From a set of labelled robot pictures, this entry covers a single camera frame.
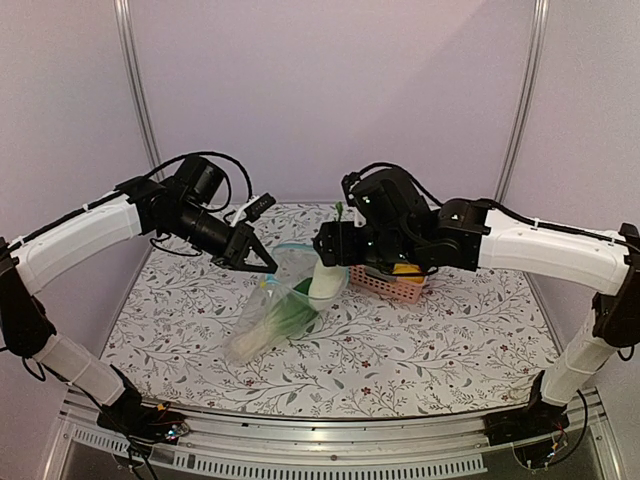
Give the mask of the green toy leaf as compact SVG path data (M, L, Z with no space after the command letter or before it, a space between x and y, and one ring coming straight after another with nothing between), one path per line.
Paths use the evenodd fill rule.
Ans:
M341 201L338 201L334 204L335 210L335 221L341 222L344 214L344 205Z

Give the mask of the white toy radish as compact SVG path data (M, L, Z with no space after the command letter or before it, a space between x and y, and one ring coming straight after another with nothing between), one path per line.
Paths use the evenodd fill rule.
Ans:
M309 304L317 311L325 309L341 292L346 278L345 267L327 267L318 259L307 293Z

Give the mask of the clear zip top bag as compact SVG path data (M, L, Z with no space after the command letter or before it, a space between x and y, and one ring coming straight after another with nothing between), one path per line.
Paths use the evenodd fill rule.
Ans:
M249 295L224 344L225 357L235 364L305 333L348 284L349 270L326 267L310 245L280 244L272 256L277 271L265 275Z

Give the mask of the toy bok choy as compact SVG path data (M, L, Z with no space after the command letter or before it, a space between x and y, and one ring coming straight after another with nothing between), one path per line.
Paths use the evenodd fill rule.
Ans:
M252 361L302 334L319 315L307 295L311 278L295 287L262 281L250 294L224 346L227 359L236 364Z

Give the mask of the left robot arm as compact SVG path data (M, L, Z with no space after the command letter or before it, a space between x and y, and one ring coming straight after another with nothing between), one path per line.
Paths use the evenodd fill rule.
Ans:
M88 312L98 297L81 286L81 274L105 265L104 251L145 236L154 244L165 237L183 240L193 256L207 254L223 269L275 272L276 262L253 227L275 199L255 194L247 181L244 204L220 217L220 208L210 203L220 186L231 181L216 165L218 159L234 160L214 151L179 155L168 162L176 171L162 180L155 167L26 236L1 243L1 338L6 350L81 391L98 408L98 424L105 429L171 443L189 427L169 403L145 404L123 372L61 333L42 303L51 297L45 290L62 293L63 280L69 278L71 290L64 301L77 300L75 312Z

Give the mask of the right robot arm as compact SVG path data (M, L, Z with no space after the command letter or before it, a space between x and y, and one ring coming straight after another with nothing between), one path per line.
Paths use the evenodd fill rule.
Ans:
M345 175L353 221L322 224L313 245L327 266L368 266L392 275L412 264L503 269L568 281L594 291L589 316L558 359L533 380L527 403L486 415L500 445L563 429L575 393L607 360L639 342L639 232L589 231L522 216L490 200L440 201L406 169L376 162Z

